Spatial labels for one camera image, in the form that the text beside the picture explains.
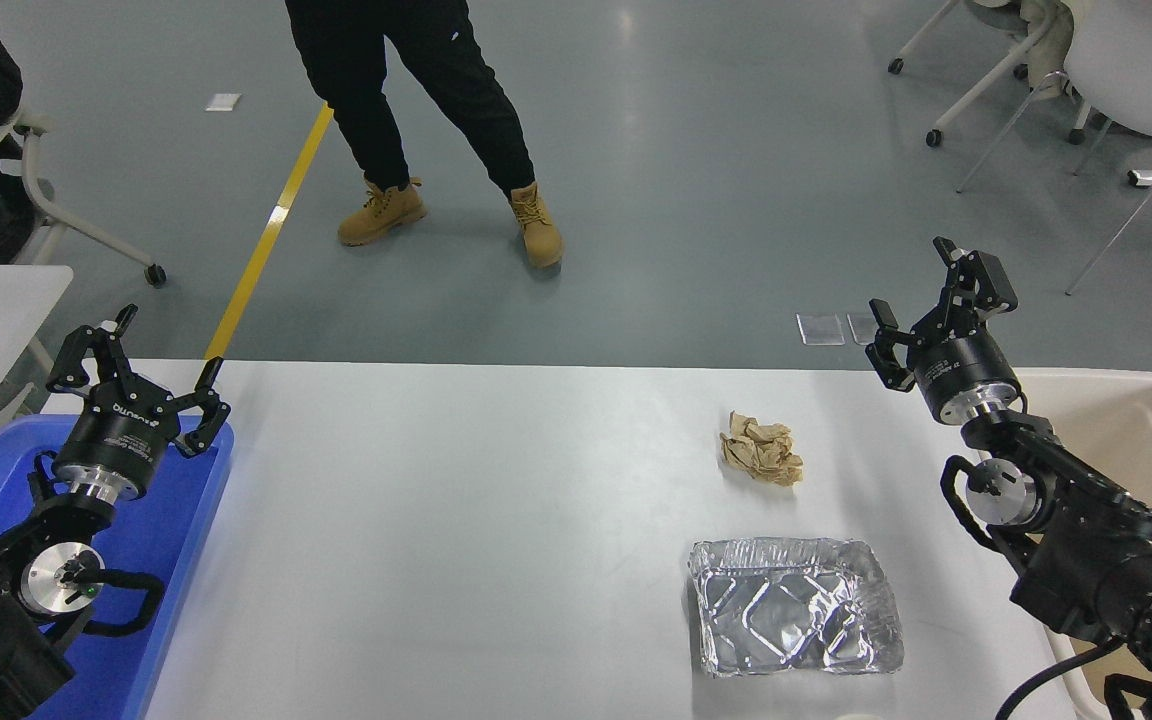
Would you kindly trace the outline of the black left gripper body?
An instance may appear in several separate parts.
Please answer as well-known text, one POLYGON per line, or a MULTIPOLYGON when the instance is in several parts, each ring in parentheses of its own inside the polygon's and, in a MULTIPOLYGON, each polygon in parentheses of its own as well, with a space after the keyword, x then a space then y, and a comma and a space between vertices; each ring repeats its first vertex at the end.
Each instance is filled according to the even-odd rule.
POLYGON ((166 411, 170 391, 145 379, 96 384, 82 414, 54 458, 54 477, 90 483, 94 475, 116 475, 120 497, 146 495, 162 456, 177 437, 177 416, 166 411))

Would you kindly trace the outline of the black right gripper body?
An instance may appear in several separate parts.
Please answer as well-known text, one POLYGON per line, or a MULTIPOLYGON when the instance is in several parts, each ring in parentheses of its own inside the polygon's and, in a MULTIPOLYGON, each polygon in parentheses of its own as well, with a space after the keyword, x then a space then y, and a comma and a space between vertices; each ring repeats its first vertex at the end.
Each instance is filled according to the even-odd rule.
POLYGON ((934 420, 972 420, 1020 400, 1020 379, 984 331, 914 348, 911 372, 934 420))

